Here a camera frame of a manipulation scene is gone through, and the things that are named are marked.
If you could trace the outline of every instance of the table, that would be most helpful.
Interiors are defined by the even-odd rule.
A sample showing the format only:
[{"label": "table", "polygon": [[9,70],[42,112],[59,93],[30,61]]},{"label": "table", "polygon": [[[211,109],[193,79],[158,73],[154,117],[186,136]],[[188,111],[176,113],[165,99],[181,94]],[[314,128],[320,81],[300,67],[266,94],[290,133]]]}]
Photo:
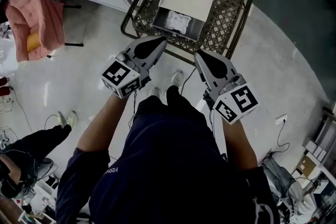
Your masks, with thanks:
[{"label": "table", "polygon": [[[134,0],[121,25],[121,31],[134,39],[141,34],[165,36],[172,45],[167,47],[166,52],[192,65],[193,54],[199,49],[212,50],[231,58],[252,4],[252,0],[214,0],[198,41],[191,41],[152,26],[159,1]],[[130,20],[136,36],[125,30]]]}]

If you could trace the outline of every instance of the sneaker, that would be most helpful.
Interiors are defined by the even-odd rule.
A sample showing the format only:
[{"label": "sneaker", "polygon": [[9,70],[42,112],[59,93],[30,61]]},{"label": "sneaker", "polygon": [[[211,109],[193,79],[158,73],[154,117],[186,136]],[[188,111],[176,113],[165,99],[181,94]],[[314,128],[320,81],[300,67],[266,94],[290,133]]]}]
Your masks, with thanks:
[{"label": "sneaker", "polygon": [[177,86],[178,90],[180,91],[182,89],[183,83],[184,83],[183,72],[182,71],[178,71],[172,77],[172,82],[171,82],[170,86]]},{"label": "sneaker", "polygon": [[63,114],[61,112],[57,111],[56,116],[57,116],[58,125],[61,125],[62,128],[63,128],[66,125]]},{"label": "sneaker", "polygon": [[67,125],[70,125],[71,129],[73,130],[76,126],[76,122],[77,122],[77,114],[75,113],[75,111],[71,111],[69,118],[67,120]]},{"label": "sneaker", "polygon": [[149,92],[149,95],[148,95],[148,97],[149,96],[156,96],[157,98],[159,98],[160,99],[160,95],[161,95],[161,90],[160,90],[160,88],[158,88],[158,87],[154,87],[154,88],[152,88],[151,89],[151,91]]}]

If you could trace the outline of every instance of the concrete floor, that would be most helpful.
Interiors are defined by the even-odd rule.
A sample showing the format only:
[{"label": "concrete floor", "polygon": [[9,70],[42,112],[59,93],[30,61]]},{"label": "concrete floor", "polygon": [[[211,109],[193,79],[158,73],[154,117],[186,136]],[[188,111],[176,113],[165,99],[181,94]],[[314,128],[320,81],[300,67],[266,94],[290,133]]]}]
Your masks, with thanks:
[{"label": "concrete floor", "polygon": [[254,0],[295,44],[336,101],[336,12],[327,0]]},{"label": "concrete floor", "polygon": [[[120,32],[124,13],[82,0],[72,3],[79,3],[83,8],[68,14],[66,24],[72,26],[72,41],[83,40],[83,48],[62,47],[51,59],[17,64],[14,44],[0,40],[0,74],[10,75],[11,85],[16,89],[33,131],[43,129],[48,116],[57,111],[65,116],[71,110],[78,114],[77,127],[49,156],[59,166],[58,175],[65,170],[81,134],[111,94],[100,80],[104,66],[111,56],[117,55],[131,41]],[[321,106],[327,100],[319,80],[290,39],[256,7],[247,19],[232,61],[237,71],[252,83],[262,104],[243,119],[258,159],[262,159],[271,148],[277,148],[281,126],[275,126],[275,118],[287,113],[288,121],[280,143],[290,142],[291,147],[285,154],[279,154],[277,161],[293,170],[304,150],[302,141],[314,131]],[[152,82],[139,92],[136,103],[145,99],[154,85],[164,91],[177,69],[187,77],[193,67],[163,54],[150,71]],[[195,72],[185,85],[184,96],[196,106],[204,90],[205,86]],[[202,112],[208,118],[208,108]],[[113,158],[118,158],[122,152],[132,114],[133,96],[110,146]],[[47,128],[55,124],[56,118],[51,117]],[[16,102],[12,112],[0,115],[0,126],[11,127],[18,137],[30,133]],[[221,152],[224,152],[225,142],[218,114],[215,115],[215,136]]]}]

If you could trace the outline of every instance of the pink jacket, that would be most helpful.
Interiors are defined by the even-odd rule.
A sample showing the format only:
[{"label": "pink jacket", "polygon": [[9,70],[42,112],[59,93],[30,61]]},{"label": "pink jacket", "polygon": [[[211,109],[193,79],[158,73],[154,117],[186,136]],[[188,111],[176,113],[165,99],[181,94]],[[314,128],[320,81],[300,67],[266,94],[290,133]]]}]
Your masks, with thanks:
[{"label": "pink jacket", "polygon": [[[64,45],[63,3],[53,0],[8,0],[5,13],[13,31],[18,62],[41,59]],[[36,32],[40,46],[28,53],[27,37]]]}]

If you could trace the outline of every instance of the navy shirt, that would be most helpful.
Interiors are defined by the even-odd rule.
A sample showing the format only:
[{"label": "navy shirt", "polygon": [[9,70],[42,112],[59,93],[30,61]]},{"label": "navy shirt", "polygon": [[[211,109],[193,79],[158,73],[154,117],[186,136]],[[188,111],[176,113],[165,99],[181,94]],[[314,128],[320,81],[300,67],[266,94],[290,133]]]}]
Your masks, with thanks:
[{"label": "navy shirt", "polygon": [[57,223],[76,223],[90,197],[99,223],[279,223],[261,167],[238,172],[210,129],[172,115],[140,115],[121,157],[75,149],[59,186]]}]

